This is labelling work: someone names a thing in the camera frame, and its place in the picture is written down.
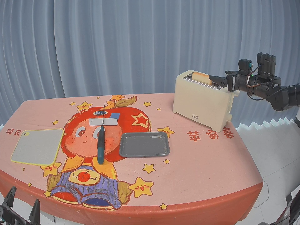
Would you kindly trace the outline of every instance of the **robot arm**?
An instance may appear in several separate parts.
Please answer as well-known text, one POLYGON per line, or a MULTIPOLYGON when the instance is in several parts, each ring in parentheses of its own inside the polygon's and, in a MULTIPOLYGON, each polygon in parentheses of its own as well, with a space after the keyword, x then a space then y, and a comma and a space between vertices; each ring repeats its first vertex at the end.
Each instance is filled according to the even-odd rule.
POLYGON ((300 84, 281 86, 281 78, 274 75, 276 57, 258 53, 258 67, 252 71, 251 60, 241 59, 238 62, 239 71, 226 71, 227 77, 209 76, 214 83, 227 87, 228 91, 242 90, 248 96, 258 96, 271 103, 276 111, 283 111, 300 105, 300 84))

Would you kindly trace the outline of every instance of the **bread slice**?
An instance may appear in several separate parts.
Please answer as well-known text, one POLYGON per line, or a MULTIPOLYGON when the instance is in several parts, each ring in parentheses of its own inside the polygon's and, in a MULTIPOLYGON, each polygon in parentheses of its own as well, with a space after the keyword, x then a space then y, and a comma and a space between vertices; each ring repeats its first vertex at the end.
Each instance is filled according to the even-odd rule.
POLYGON ((205 83, 207 85, 212 85, 212 81, 209 79, 209 75, 204 73, 193 72, 192 80, 205 83))

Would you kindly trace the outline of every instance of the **gray tray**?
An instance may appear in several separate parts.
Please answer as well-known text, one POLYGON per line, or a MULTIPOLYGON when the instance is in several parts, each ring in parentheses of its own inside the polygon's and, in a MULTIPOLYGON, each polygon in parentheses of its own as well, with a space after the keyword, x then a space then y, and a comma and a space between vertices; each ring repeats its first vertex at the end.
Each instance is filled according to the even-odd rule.
POLYGON ((162 157, 170 153, 165 132, 123 133, 120 144, 123 157, 162 157))

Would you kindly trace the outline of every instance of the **white label sticker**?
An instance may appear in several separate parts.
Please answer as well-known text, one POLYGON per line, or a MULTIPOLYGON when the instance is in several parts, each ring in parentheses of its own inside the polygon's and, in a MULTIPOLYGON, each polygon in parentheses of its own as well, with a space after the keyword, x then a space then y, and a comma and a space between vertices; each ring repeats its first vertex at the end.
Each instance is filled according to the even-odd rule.
POLYGON ((232 78, 232 90, 234 90, 235 77, 232 78))

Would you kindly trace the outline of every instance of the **teal knife handle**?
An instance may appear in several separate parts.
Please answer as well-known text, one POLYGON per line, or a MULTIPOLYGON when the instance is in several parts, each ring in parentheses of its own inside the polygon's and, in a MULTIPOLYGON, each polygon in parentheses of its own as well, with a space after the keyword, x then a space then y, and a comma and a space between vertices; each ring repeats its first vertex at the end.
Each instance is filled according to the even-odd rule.
POLYGON ((104 163, 104 148, 98 148, 97 160, 100 165, 104 163))

